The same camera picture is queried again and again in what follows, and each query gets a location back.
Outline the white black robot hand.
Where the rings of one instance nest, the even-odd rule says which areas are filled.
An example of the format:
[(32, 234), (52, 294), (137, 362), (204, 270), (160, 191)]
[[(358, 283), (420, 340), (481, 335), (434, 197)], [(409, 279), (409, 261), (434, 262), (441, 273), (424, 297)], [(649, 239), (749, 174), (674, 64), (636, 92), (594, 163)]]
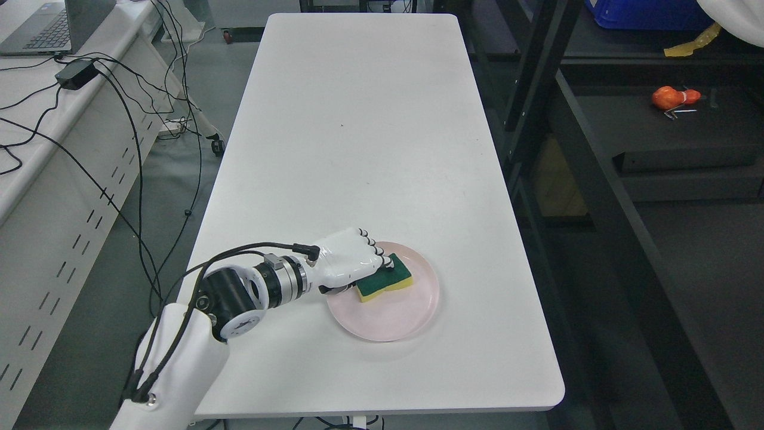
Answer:
[(319, 255), (306, 269), (306, 275), (309, 287), (322, 294), (344, 291), (381, 268), (395, 266), (365, 229), (346, 228), (318, 239), (315, 245)]

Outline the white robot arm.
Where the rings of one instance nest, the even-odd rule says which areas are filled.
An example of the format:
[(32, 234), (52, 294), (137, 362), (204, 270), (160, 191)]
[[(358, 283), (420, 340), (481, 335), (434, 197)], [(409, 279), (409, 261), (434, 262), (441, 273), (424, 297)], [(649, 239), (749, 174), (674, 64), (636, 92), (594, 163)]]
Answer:
[(295, 256), (205, 273), (190, 304), (166, 305), (151, 324), (111, 429), (186, 428), (227, 362), (229, 340), (311, 286), (308, 264)]

